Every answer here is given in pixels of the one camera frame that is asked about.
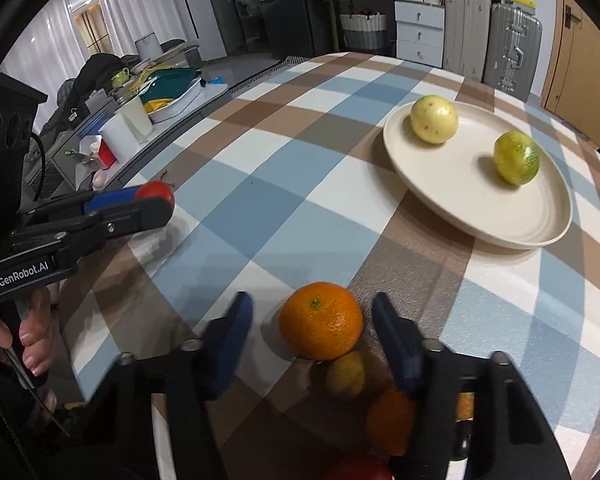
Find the person's left hand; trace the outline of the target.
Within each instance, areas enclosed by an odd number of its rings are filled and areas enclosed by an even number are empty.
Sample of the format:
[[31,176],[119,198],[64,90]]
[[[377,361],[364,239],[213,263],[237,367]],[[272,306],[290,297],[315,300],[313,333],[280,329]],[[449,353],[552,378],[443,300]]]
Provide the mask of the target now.
[[[18,338],[23,345],[22,362],[34,375],[48,371],[53,363],[54,323],[50,292],[46,287],[30,292],[24,300],[27,315],[20,321]],[[0,319],[0,360],[3,350],[12,345],[12,333]]]

